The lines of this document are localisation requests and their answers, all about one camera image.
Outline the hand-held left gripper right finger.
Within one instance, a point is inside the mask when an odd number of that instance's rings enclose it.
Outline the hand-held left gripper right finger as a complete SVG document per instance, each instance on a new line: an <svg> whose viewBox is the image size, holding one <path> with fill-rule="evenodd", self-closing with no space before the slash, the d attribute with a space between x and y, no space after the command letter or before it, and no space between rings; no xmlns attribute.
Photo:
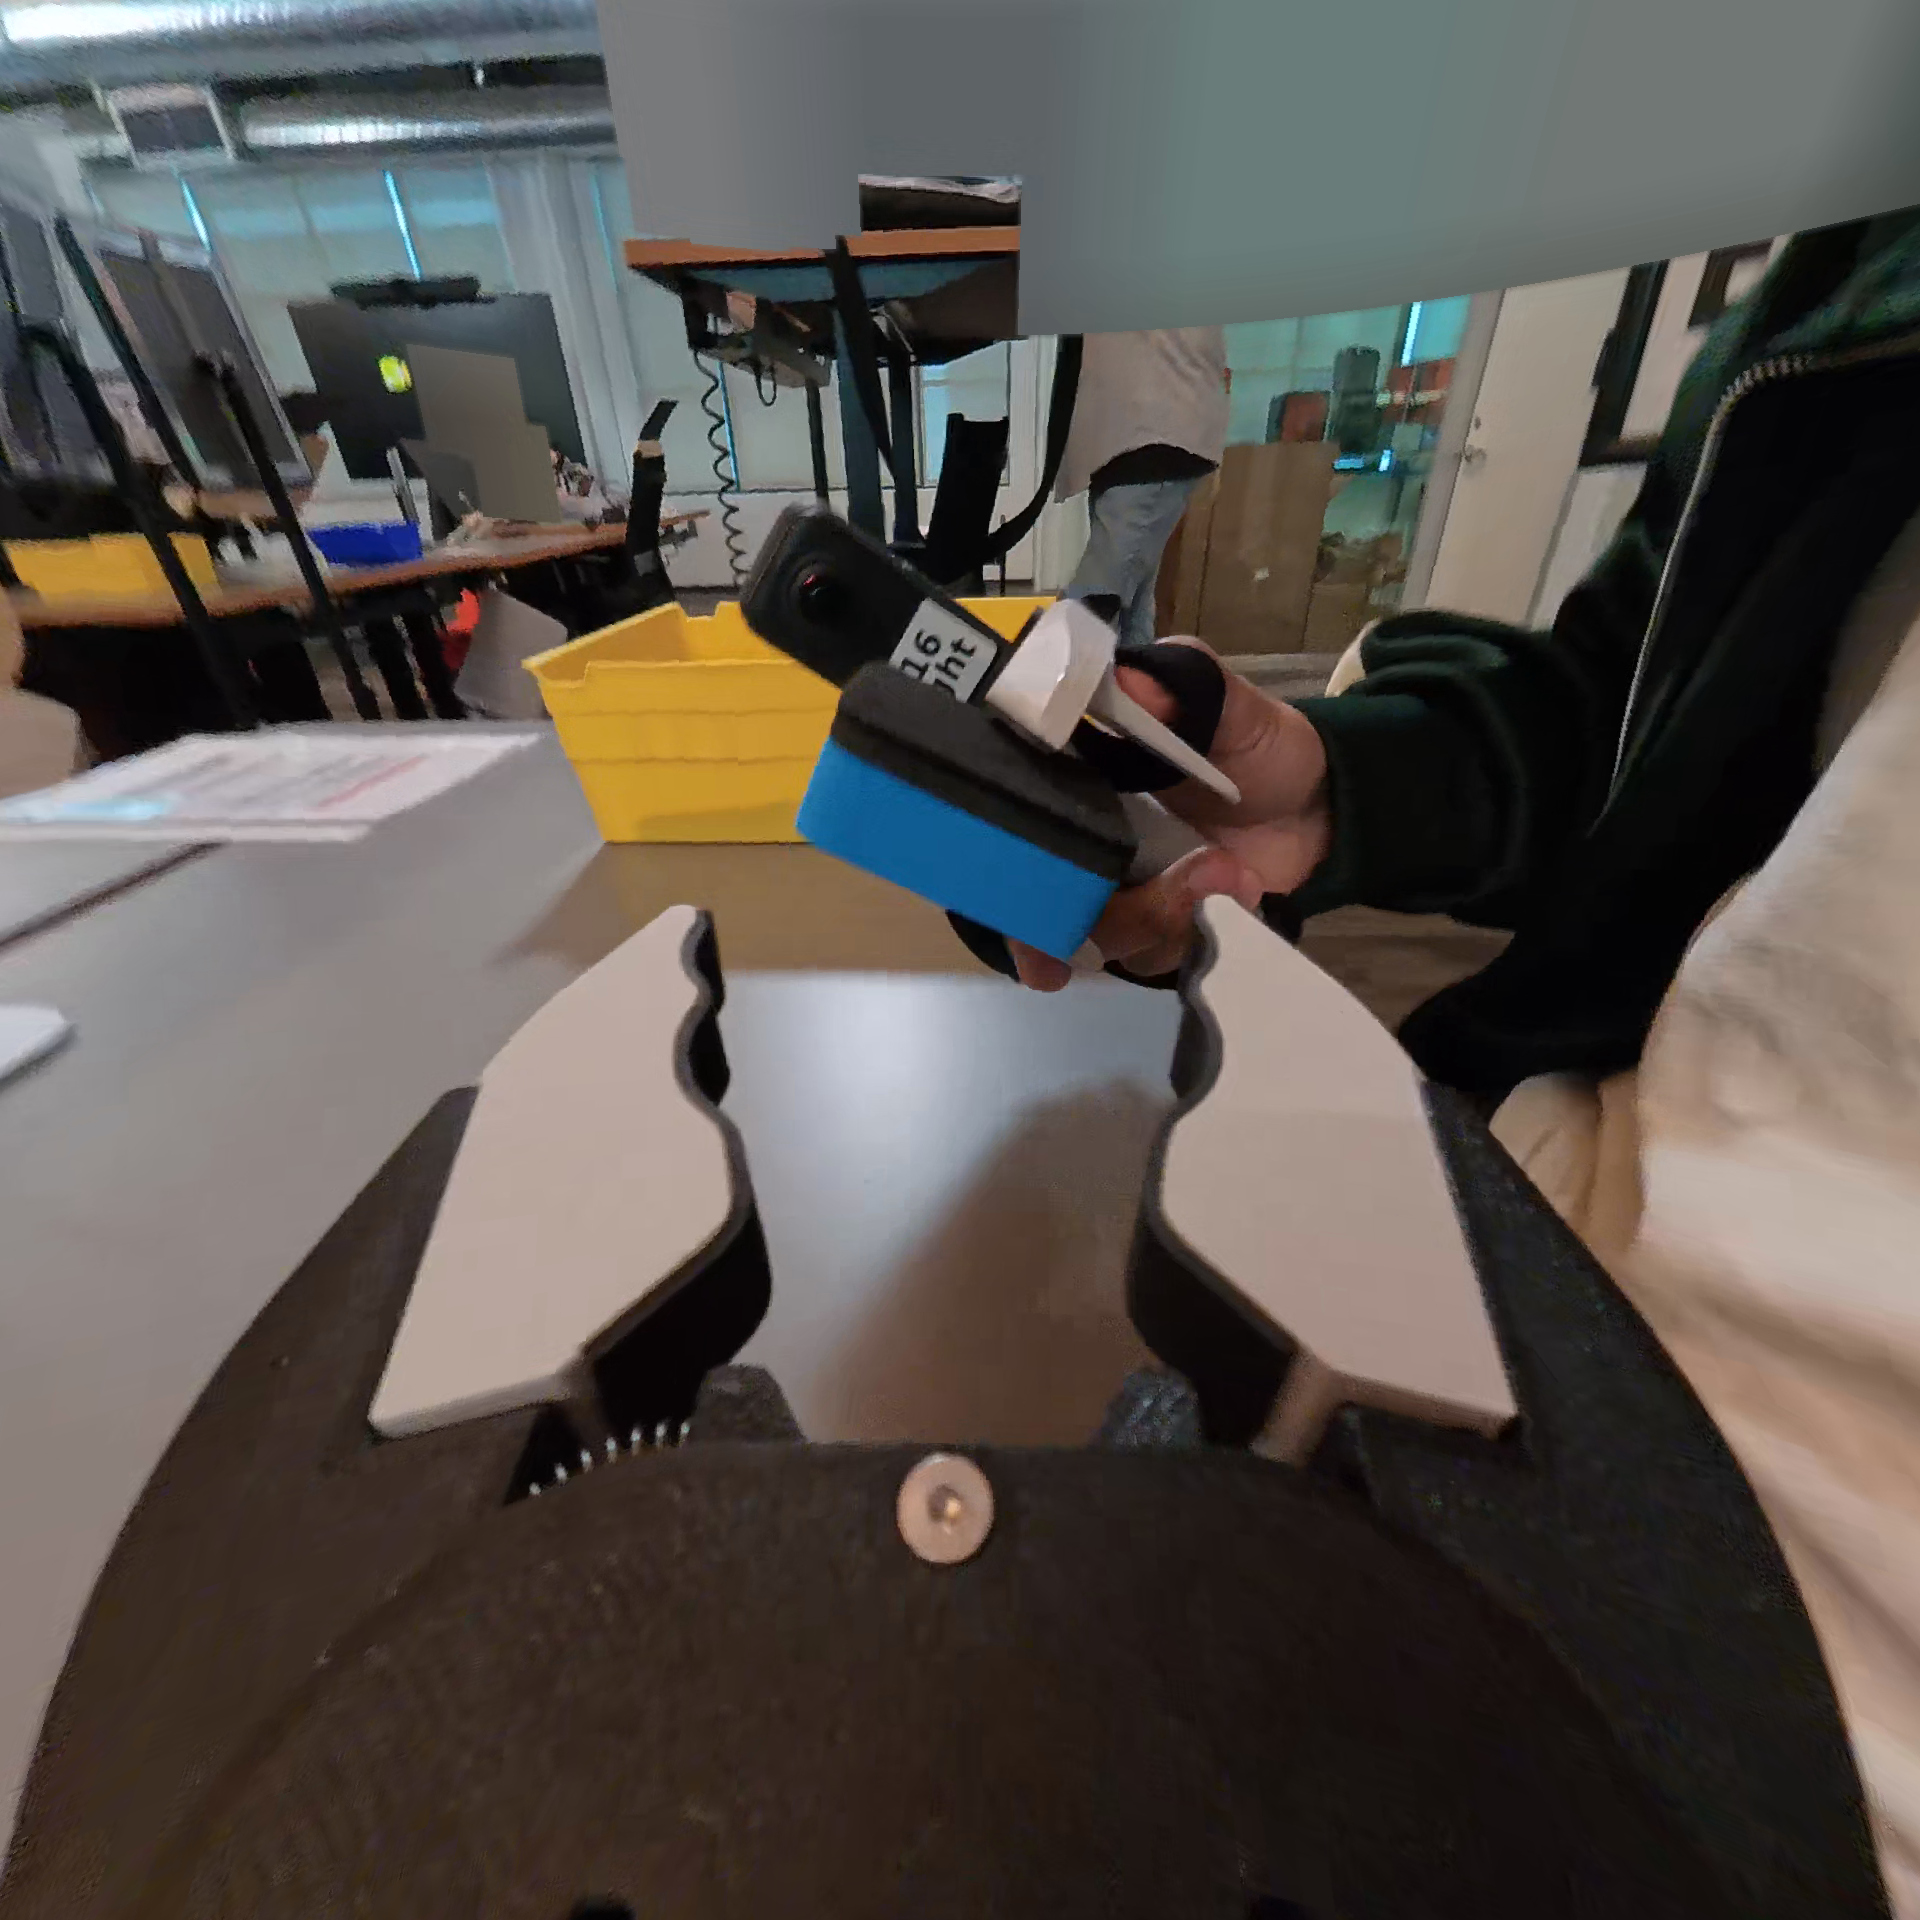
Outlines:
<svg viewBox="0 0 1920 1920"><path fill-rule="evenodd" d="M1306 1465L1333 1420L1520 1415L1424 1079L1251 911L1205 901L1127 1308L1215 1447Z"/></svg>

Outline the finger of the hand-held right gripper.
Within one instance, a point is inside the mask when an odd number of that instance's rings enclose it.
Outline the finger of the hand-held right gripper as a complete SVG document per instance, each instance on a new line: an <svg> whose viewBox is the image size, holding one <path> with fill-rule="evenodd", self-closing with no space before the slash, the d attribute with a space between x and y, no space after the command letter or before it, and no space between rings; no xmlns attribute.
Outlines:
<svg viewBox="0 0 1920 1920"><path fill-rule="evenodd" d="M1117 729L1119 634L1087 600L1059 600L1024 629L989 688L989 711L1048 753L1095 721Z"/></svg>

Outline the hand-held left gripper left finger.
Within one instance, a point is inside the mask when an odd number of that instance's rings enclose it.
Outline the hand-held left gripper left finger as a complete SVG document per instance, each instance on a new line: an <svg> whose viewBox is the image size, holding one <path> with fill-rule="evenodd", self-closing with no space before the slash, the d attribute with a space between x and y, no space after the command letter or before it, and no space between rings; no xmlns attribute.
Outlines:
<svg viewBox="0 0 1920 1920"><path fill-rule="evenodd" d="M611 1442L690 1423L773 1298L726 994L714 919L677 903L483 1071L368 1409L382 1439L543 1407Z"/></svg>

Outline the blue whiteboard eraser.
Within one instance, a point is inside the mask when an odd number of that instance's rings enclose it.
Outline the blue whiteboard eraser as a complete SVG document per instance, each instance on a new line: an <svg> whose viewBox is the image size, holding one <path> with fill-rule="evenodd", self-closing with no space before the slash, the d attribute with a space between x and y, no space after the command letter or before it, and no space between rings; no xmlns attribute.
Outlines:
<svg viewBox="0 0 1920 1920"><path fill-rule="evenodd" d="M890 663L845 687L801 840L944 912L1075 957L1139 856L1117 787Z"/></svg>

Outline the person's right forearm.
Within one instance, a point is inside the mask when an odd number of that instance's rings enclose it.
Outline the person's right forearm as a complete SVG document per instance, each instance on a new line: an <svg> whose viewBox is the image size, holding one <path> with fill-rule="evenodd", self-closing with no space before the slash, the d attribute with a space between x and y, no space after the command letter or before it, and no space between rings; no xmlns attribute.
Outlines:
<svg viewBox="0 0 1920 1920"><path fill-rule="evenodd" d="M1632 1066L1690 916L1673 796L1615 793L1640 623L1575 591L1549 631L1389 620L1361 679L1304 717L1328 754L1330 849L1301 911L1367 906L1506 935L1399 1023L1434 1081L1497 1097Z"/></svg>

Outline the person's right hand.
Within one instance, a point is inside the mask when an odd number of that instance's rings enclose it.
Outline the person's right hand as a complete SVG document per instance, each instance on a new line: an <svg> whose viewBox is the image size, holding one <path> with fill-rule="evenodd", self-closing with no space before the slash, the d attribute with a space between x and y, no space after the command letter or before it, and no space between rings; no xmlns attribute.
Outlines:
<svg viewBox="0 0 1920 1920"><path fill-rule="evenodd" d="M1127 977L1178 973L1202 901L1229 897L1261 911L1271 897L1294 897L1330 849L1328 757L1309 716L1218 660L1208 675L1224 698L1210 759L1238 785L1240 803L1193 783L1165 793L1165 810L1202 843L1107 903L1091 947Z"/></svg>

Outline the large yellow plastic bin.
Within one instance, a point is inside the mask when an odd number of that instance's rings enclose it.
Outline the large yellow plastic bin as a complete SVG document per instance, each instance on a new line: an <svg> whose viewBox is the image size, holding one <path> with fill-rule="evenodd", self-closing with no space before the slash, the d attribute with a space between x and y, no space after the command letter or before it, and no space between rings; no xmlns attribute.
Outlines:
<svg viewBox="0 0 1920 1920"><path fill-rule="evenodd" d="M839 688L738 603L626 617L523 660L608 845L793 845Z"/></svg>

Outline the black office chair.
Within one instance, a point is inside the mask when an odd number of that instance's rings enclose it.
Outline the black office chair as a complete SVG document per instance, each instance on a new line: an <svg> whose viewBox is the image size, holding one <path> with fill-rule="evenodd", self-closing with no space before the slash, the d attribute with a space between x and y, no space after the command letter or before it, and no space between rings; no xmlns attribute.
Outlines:
<svg viewBox="0 0 1920 1920"><path fill-rule="evenodd" d="M629 562L631 612L653 612L675 601L663 556L665 452L663 433L677 400L662 399L645 419L631 455L631 496L626 507L625 554Z"/></svg>

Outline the brown cardboard boxes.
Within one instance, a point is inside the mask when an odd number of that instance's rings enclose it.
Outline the brown cardboard boxes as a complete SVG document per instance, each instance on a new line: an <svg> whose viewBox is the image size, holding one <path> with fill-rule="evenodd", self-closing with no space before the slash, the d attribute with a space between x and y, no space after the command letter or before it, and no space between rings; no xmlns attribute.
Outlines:
<svg viewBox="0 0 1920 1920"><path fill-rule="evenodd" d="M1175 531L1162 636L1224 656L1338 656L1406 584L1401 483L1330 441L1229 449Z"/></svg>

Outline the raised standing desk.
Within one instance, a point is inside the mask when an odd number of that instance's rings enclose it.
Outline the raised standing desk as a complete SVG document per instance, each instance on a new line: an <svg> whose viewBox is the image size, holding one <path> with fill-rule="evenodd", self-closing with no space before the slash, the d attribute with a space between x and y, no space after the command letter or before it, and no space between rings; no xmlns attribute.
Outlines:
<svg viewBox="0 0 1920 1920"><path fill-rule="evenodd" d="M866 228L829 248L633 237L626 268L679 305L737 573L734 500L838 507L958 592L1007 573L1032 466L1015 425L1015 225Z"/></svg>

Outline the long wooden workbench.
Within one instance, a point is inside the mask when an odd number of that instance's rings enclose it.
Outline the long wooden workbench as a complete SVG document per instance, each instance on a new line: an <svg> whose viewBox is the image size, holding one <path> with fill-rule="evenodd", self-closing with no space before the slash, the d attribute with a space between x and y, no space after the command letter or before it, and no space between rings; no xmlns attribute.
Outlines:
<svg viewBox="0 0 1920 1920"><path fill-rule="evenodd" d="M511 573L543 562L584 560L603 554L619 554L640 536L629 529L569 525L537 536L512 536L499 540L467 540L440 544L418 560L389 562L379 567L331 567L325 565L320 581L327 600L338 611L360 608L382 592L415 591L422 586L455 586L471 579ZM109 600L101 594L38 594L26 587L7 587L7 601L23 631L75 631L75 629L169 629L185 625L177 596L166 592L136 592L133 596ZM247 562L229 567L213 587L199 591L205 611L215 620L246 617L256 612L309 612L317 601L296 562Z"/></svg>

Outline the brown cardboard sheet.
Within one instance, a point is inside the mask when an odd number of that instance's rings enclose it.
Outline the brown cardboard sheet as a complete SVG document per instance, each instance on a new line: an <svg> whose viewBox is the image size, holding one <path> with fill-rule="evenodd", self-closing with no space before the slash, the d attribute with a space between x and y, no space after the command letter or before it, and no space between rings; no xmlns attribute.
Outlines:
<svg viewBox="0 0 1920 1920"><path fill-rule="evenodd" d="M554 449L523 409L517 364L433 344L408 345L406 364L424 433L403 449L446 515L561 525Z"/></svg>

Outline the cream cloth garment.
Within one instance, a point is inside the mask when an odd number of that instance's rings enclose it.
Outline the cream cloth garment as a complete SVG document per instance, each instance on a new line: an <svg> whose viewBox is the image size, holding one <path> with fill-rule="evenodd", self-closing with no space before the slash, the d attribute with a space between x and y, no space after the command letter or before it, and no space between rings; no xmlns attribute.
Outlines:
<svg viewBox="0 0 1920 1920"><path fill-rule="evenodd" d="M1753 1483L1829 1666L1893 1916L1919 1908L1919 634L1848 640L1815 785L1698 927L1640 1067L1495 1137Z"/></svg>

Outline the white door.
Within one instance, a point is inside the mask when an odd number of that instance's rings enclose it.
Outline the white door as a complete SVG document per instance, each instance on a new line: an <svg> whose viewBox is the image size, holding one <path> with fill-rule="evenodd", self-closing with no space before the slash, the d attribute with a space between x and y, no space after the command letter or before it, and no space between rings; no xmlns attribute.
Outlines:
<svg viewBox="0 0 1920 1920"><path fill-rule="evenodd" d="M1479 296L1457 359L1424 584L1409 601L1525 623L1545 577L1594 417L1594 381L1629 271Z"/></svg>

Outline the printed paper stack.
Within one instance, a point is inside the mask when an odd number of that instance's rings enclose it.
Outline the printed paper stack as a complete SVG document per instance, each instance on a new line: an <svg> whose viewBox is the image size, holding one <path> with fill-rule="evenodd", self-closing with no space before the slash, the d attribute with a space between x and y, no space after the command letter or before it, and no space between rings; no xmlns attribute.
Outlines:
<svg viewBox="0 0 1920 1920"><path fill-rule="evenodd" d="M526 729L183 737L3 803L5 843L353 843L539 740Z"/></svg>

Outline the black computer monitor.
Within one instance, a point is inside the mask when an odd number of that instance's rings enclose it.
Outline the black computer monitor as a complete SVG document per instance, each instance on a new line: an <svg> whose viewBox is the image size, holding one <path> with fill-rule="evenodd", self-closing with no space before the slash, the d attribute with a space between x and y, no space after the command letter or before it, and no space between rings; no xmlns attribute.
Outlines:
<svg viewBox="0 0 1920 1920"><path fill-rule="evenodd" d="M531 421L587 464L555 309L546 296L497 296L471 274L337 282L325 300L288 305L314 393L350 479L389 479L389 452L418 439L413 348L511 357Z"/></svg>

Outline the small yellow storage bin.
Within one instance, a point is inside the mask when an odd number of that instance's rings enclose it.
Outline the small yellow storage bin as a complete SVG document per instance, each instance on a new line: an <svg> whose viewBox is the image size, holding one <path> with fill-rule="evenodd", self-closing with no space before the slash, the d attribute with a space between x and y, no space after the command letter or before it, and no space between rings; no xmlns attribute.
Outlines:
<svg viewBox="0 0 1920 1920"><path fill-rule="evenodd" d="M175 581L144 536L10 540L3 551L19 587L41 600L117 603L175 594Z"/></svg>

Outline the silver ceiling duct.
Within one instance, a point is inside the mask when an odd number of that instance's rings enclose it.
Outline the silver ceiling duct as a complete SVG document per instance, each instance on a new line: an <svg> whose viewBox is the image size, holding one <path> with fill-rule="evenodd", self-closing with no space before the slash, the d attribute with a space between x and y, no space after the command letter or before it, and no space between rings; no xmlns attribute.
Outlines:
<svg viewBox="0 0 1920 1920"><path fill-rule="evenodd" d="M608 112L592 3L3 5L14 123L119 145L111 96L208 96L241 148L288 143L453 146Z"/></svg>

